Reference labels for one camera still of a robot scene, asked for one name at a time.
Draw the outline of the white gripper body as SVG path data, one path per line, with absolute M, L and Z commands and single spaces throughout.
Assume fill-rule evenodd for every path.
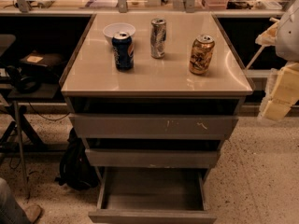
M 295 104 L 299 100 L 299 63 L 287 62 L 279 70 L 271 69 L 267 95 L 277 104 Z

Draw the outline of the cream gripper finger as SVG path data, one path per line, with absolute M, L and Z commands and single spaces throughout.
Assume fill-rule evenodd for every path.
M 292 105 L 289 103 L 284 103 L 278 99 L 264 97 L 259 108 L 259 116 L 263 119 L 279 121 L 288 114 L 291 107 Z
M 274 46 L 276 41 L 278 23 L 275 22 L 267 30 L 262 32 L 255 39 L 255 43 L 261 46 Z

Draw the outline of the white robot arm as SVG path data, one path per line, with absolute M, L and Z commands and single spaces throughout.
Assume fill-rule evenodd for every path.
M 274 46 L 276 55 L 287 62 L 279 70 L 271 70 L 259 108 L 262 119 L 279 121 L 299 101 L 299 0 L 292 3 L 279 21 L 258 35 L 255 43 Z

